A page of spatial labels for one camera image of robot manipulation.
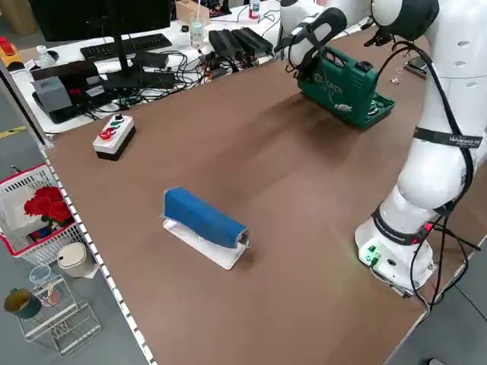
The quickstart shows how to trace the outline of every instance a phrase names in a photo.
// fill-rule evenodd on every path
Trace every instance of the desk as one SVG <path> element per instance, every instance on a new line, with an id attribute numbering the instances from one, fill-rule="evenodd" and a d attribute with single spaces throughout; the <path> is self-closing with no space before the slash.
<path id="1" fill-rule="evenodd" d="M 279 10 L 280 4 L 276 0 L 268 0 L 266 2 L 262 2 L 261 4 L 262 7 L 262 14 L 265 14 L 269 10 Z M 237 20 L 237 16 L 240 13 L 240 11 L 245 8 L 245 6 L 239 6 L 236 8 L 232 8 L 232 14 L 226 15 L 224 17 L 218 17 L 214 19 L 214 21 L 207 26 L 207 30 L 222 30 L 222 29 L 238 29 L 242 27 L 250 27 L 254 31 L 256 31 L 259 34 L 264 34 L 264 37 L 271 42 L 272 44 L 277 43 L 278 39 L 278 34 L 279 34 L 279 23 L 277 23 L 274 27 L 272 27 L 270 30 L 269 28 L 273 25 L 274 22 L 270 19 L 263 19 L 260 21 L 260 23 L 256 23 L 255 20 L 251 20 L 247 17 L 247 13 L 245 11 L 242 12 L 242 14 L 239 17 L 239 23 L 235 23 Z M 279 19 L 279 12 L 273 12 L 271 14 L 275 15 L 275 20 L 277 21 Z M 162 33 L 165 35 L 171 42 L 172 42 L 172 47 L 167 47 L 164 50 L 178 50 L 181 51 L 182 53 L 186 54 L 188 56 L 189 62 L 194 60 L 196 57 L 199 56 L 198 52 L 195 49 L 192 49 L 190 44 L 189 44 L 189 33 L 181 33 L 181 25 L 183 23 L 181 21 L 172 21 L 170 24 L 170 27 L 162 29 L 162 30 L 153 30 L 150 32 L 144 32 L 144 33 L 136 33 L 132 34 L 131 37 L 139 37 L 143 35 L 148 35 L 148 34 L 154 34 L 154 33 Z M 348 33 L 352 33 L 354 31 L 358 30 L 357 26 L 352 27 L 351 29 L 348 29 Z M 113 42 L 113 38 L 111 37 L 105 37 L 105 40 L 107 42 Z M 97 44 L 103 44 L 104 40 L 103 38 L 96 38 L 92 40 L 84 40 L 81 42 L 76 42 L 76 43 L 70 43 L 68 45 L 64 46 L 58 46 L 52 48 L 52 50 L 57 51 L 59 54 L 59 60 L 58 64 L 64 64 L 64 63 L 69 63 L 69 62 L 74 62 L 74 61 L 79 61 L 82 60 L 83 57 L 81 55 L 80 49 L 86 46 L 94 46 Z M 210 53 L 213 50 L 212 46 L 209 43 L 206 43 L 206 45 L 202 48 L 203 53 L 207 54 Z M 169 58 L 169 63 L 168 66 L 175 66 L 180 62 L 180 58 L 176 56 L 171 56 Z M 98 70 L 101 74 L 105 74 L 108 71 L 114 71 L 113 67 L 119 68 L 119 62 L 97 62 L 97 67 Z M 24 99 L 27 101 L 27 104 L 29 107 L 32 109 L 33 114 L 36 116 L 37 120 L 39 121 L 39 124 L 41 125 L 43 131 L 45 133 L 61 133 L 68 131 L 73 128 L 77 128 L 80 125 L 85 125 L 88 123 L 93 122 L 93 119 L 89 118 L 88 116 L 78 116 L 74 119 L 70 119 L 67 122 L 61 123 L 61 124 L 55 124 L 53 121 L 49 118 L 47 114 L 44 113 L 44 111 L 41 110 L 41 108 L 36 104 L 34 99 L 32 98 L 32 93 L 34 91 L 33 86 L 31 85 L 31 82 L 33 81 L 32 77 L 30 76 L 29 72 L 26 71 L 21 71 L 14 73 L 12 75 L 15 83 L 17 84 L 20 92 L 22 93 L 22 96 Z M 104 110 L 116 110 L 116 106 L 103 106 Z M 108 115 L 109 113 L 95 113 L 99 117 L 104 117 Z"/>
<path id="2" fill-rule="evenodd" d="M 373 32 L 333 46 L 378 67 L 390 51 L 362 47 Z M 424 81 L 390 83 L 401 62 L 379 83 L 396 109 L 366 132 L 306 100 L 273 62 L 130 111 L 137 135 L 116 163 L 91 147 L 105 121 L 57 136 L 49 163 L 157 362 L 377 365 L 407 335 L 422 306 L 373 278 L 353 240 L 393 187 L 419 120 Z M 218 114 L 207 103 L 217 96 Z M 451 218 L 474 242 L 487 231 L 485 183 L 482 169 Z M 164 230 L 171 186 L 250 228 L 251 250 L 231 271 Z M 438 235 L 430 243 L 438 251 Z M 444 278 L 461 262 L 449 240 Z"/>

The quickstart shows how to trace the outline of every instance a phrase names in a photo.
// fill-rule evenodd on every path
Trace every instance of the mug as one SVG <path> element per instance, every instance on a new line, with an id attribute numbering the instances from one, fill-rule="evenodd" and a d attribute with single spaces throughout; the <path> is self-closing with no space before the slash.
<path id="1" fill-rule="evenodd" d="M 4 308 L 22 319 L 34 317 L 42 308 L 42 303 L 27 289 L 12 289 L 5 298 Z"/>

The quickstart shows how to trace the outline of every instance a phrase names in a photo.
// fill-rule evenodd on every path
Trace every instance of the blue object on white stand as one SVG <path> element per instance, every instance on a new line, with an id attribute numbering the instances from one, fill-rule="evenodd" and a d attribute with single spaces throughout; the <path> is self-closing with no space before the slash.
<path id="1" fill-rule="evenodd" d="M 249 247 L 249 229 L 184 188 L 164 193 L 164 228 L 230 270 Z"/>

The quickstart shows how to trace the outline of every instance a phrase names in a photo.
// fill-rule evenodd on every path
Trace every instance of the red flower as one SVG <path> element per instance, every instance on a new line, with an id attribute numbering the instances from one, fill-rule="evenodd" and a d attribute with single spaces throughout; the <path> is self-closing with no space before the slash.
<path id="1" fill-rule="evenodd" d="M 24 204 L 24 210 L 29 215 L 48 215 L 51 199 L 46 196 L 36 196 Z"/>
<path id="2" fill-rule="evenodd" d="M 64 203 L 64 201 L 56 201 L 51 204 L 51 208 L 48 213 L 49 217 L 53 220 L 62 223 L 71 218 L 71 212 Z"/>
<path id="3" fill-rule="evenodd" d="M 55 201 L 62 200 L 61 192 L 58 188 L 53 188 L 51 186 L 46 186 L 44 188 L 38 189 L 36 191 L 36 198 L 40 196 L 46 196 L 47 198 Z"/>

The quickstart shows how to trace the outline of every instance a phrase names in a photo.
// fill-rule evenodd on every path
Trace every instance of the water bottle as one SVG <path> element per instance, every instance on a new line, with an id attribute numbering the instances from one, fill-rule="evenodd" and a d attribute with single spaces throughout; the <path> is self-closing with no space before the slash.
<path id="1" fill-rule="evenodd" d="M 260 0 L 250 0 L 249 18 L 259 19 Z"/>
<path id="2" fill-rule="evenodd" d="M 191 42 L 191 47 L 194 49 L 200 49 L 203 47 L 203 42 L 205 40 L 205 26 L 203 24 L 203 19 L 198 16 L 197 13 L 191 14 L 191 24 L 189 26 L 189 40 Z"/>
<path id="3" fill-rule="evenodd" d="M 46 46 L 37 46 L 37 52 L 39 53 L 39 66 L 41 68 L 54 66 L 56 64 L 54 58 L 47 52 Z"/>

